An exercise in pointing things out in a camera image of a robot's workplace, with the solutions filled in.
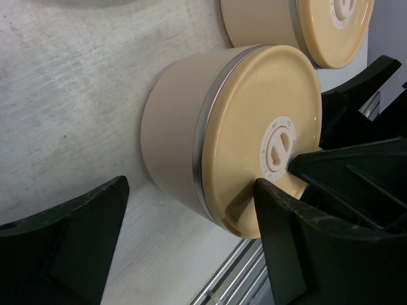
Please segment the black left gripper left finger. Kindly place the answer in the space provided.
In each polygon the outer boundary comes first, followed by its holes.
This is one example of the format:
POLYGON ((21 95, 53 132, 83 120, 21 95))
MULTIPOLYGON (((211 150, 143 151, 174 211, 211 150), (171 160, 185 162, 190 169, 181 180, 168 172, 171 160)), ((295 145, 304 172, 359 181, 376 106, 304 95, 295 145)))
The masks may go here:
POLYGON ((129 193, 117 176, 1 225, 1 304, 100 304, 129 193))

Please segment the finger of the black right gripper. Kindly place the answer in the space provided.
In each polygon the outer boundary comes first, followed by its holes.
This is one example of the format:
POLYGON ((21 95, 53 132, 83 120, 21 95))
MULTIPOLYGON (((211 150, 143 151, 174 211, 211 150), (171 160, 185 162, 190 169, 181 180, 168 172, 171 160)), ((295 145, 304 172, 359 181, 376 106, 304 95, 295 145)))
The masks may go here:
POLYGON ((406 138, 299 154, 288 171, 319 193, 319 209, 375 231, 406 231, 406 138))
POLYGON ((402 95, 372 121, 359 111, 401 66, 400 61, 382 55, 352 79, 322 94, 321 149, 339 149, 403 135, 402 95))

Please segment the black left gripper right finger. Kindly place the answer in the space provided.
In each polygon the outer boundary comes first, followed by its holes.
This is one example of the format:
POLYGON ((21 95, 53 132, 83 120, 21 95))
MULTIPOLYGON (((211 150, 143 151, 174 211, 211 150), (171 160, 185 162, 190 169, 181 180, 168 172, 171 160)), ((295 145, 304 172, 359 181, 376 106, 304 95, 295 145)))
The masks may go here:
POLYGON ((405 304, 406 235, 332 216, 257 179, 253 197, 276 304, 405 304))

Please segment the wooden round lid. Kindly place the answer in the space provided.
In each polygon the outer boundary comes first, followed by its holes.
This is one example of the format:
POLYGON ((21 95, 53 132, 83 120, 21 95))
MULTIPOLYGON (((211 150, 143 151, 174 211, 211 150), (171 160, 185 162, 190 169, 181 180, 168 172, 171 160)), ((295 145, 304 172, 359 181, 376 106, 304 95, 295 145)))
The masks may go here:
POLYGON ((328 69, 348 65, 359 51, 374 1, 298 1, 298 16, 314 62, 328 69))
POLYGON ((254 181, 294 198, 306 183, 287 172, 297 155, 319 148, 322 102, 309 59, 290 46, 257 46, 230 72, 210 111, 202 147, 203 191, 216 223, 259 238, 254 181))

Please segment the steel lunch bowl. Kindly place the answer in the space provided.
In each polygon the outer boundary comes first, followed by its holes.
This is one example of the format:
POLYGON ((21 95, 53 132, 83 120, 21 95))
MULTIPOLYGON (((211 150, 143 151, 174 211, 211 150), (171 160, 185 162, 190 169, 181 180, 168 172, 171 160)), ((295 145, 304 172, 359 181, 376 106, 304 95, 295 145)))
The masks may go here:
POLYGON ((221 0, 227 35, 234 47, 288 45, 310 56, 295 0, 221 0))
POLYGON ((257 46, 198 53, 174 62, 154 85, 142 116, 142 156, 153 181, 214 223, 202 182, 205 131, 221 85, 257 46))

